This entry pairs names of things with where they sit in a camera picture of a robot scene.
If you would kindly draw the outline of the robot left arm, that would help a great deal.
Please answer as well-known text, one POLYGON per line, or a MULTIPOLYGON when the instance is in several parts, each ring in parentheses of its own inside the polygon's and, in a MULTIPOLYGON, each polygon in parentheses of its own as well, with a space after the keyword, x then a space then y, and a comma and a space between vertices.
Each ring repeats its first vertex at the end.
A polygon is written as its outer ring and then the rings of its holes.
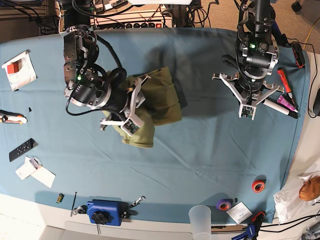
POLYGON ((268 97, 284 92, 277 83, 265 80, 272 74, 279 60, 279 48, 272 39, 275 11, 268 0, 243 0, 239 5, 235 57, 222 56, 222 61, 238 71, 234 76, 215 73, 213 79, 221 80, 239 102, 239 118, 255 119, 257 106, 272 105, 268 97))

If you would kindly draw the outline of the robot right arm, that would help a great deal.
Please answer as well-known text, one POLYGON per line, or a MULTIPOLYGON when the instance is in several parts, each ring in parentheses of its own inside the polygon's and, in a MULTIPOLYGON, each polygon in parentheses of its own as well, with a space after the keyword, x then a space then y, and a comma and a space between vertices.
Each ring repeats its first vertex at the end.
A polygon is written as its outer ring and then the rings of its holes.
POLYGON ((91 28, 92 1, 61 0, 63 24, 66 34, 63 37, 64 49, 64 95, 66 105, 88 107, 79 116, 91 112, 106 111, 108 116, 100 120, 100 128, 118 126, 128 136, 133 136, 144 121, 137 116, 136 109, 146 100, 141 88, 149 80, 149 75, 137 77, 133 84, 123 89, 121 84, 127 78, 127 71, 109 42, 97 35, 91 28), (96 64, 99 56, 98 43, 111 53, 116 68, 106 72, 96 64))

